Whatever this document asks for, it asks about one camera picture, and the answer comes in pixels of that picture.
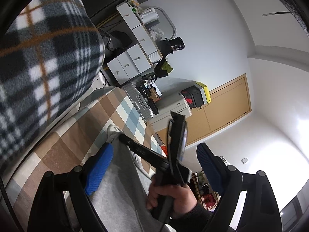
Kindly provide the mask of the person's right hand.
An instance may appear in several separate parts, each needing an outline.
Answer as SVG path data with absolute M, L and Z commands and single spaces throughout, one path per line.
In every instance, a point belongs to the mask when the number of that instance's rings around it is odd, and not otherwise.
M 174 198 L 172 218 L 179 218 L 190 211 L 197 205 L 197 200 L 188 185 L 165 185 L 157 186 L 155 184 L 156 174 L 151 177 L 148 199 L 146 207 L 148 210 L 158 206 L 159 195 L 170 196 Z

